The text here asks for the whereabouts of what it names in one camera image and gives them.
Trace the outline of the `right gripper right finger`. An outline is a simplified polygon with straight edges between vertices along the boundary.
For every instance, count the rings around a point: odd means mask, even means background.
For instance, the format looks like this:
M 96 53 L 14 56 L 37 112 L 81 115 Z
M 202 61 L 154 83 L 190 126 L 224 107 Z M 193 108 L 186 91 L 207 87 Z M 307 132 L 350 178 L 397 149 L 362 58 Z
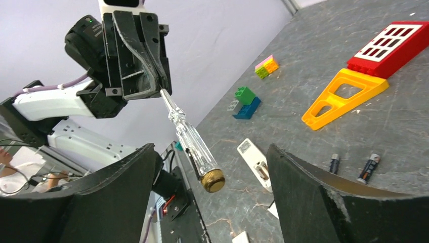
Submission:
M 428 196 L 376 189 L 271 144 L 274 201 L 285 242 L 428 242 Z

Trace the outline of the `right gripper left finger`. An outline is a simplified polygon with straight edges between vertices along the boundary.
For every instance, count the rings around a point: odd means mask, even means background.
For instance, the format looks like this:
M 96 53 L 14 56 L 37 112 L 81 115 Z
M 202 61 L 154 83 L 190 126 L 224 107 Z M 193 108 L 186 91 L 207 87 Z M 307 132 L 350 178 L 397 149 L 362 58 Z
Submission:
M 138 242 L 158 153 L 146 144 L 51 191 L 1 198 L 1 242 Z

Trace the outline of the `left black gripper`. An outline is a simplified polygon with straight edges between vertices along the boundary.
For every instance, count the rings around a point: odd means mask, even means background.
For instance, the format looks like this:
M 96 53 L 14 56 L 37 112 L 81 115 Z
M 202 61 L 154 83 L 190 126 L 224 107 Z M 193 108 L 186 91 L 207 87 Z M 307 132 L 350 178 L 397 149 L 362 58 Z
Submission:
M 114 11 L 103 16 L 103 57 L 93 61 L 88 74 L 94 80 L 77 95 L 96 118 L 112 118 L 128 101 L 173 93 L 165 37 L 169 25 L 154 13 L 134 15 Z

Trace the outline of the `black AAA battery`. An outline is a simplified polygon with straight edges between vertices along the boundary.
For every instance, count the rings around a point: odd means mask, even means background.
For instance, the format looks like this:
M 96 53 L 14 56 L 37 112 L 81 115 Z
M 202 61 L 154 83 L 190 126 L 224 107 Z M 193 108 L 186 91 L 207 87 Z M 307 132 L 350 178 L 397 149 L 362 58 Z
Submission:
M 337 174 L 340 165 L 340 156 L 337 153 L 334 153 L 331 157 L 329 172 L 332 174 Z
M 371 178 L 373 172 L 378 166 L 378 163 L 380 162 L 380 155 L 378 154 L 371 154 L 367 163 L 365 164 L 364 169 L 360 173 L 359 177 L 357 178 L 357 181 L 367 184 L 369 179 Z

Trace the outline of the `white remote control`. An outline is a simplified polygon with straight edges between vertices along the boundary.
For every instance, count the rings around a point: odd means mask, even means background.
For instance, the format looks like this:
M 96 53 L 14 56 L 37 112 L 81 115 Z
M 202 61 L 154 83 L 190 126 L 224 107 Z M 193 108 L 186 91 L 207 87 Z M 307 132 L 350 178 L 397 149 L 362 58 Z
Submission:
M 246 138 L 238 145 L 237 151 L 260 182 L 261 186 L 268 192 L 272 192 L 267 158 L 261 150 L 249 138 Z

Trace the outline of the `white battery cover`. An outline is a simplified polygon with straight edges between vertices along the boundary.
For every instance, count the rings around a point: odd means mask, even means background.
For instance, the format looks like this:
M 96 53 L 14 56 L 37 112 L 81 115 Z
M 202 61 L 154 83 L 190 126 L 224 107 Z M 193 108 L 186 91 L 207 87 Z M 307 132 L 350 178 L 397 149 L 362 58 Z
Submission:
M 268 211 L 277 219 L 279 219 L 275 201 L 268 206 Z

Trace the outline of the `long white remote back cover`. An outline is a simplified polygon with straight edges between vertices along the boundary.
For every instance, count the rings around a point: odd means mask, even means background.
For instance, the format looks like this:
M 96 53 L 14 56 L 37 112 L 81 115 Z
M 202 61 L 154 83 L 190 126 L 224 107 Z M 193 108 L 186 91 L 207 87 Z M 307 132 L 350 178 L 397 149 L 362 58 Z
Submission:
M 246 231 L 241 232 L 232 239 L 232 243 L 250 243 L 248 234 Z

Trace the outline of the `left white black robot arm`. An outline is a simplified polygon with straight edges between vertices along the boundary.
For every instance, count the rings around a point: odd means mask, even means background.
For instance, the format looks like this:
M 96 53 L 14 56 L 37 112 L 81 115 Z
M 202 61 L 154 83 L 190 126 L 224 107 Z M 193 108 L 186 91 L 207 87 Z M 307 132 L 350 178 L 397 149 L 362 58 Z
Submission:
M 79 19 L 65 36 L 65 51 L 83 76 L 66 84 L 34 81 L 1 103 L 1 116 L 25 144 L 76 152 L 109 165 L 136 151 L 72 120 L 116 117 L 131 100 L 172 93 L 165 37 L 169 26 L 154 13 L 113 11 L 102 21 Z

